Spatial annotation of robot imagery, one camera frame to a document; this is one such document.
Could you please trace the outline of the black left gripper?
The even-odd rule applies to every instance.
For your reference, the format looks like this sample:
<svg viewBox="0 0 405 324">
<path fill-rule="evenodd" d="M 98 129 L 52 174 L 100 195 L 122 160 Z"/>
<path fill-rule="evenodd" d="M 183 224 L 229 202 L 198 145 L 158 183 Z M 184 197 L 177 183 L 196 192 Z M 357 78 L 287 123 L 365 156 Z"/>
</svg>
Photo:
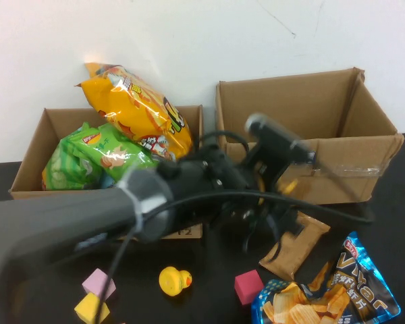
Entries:
<svg viewBox="0 0 405 324">
<path fill-rule="evenodd" d="M 246 189 L 281 194 L 278 181 L 284 173 L 284 157 L 258 141 L 244 158 Z"/>
</svg>

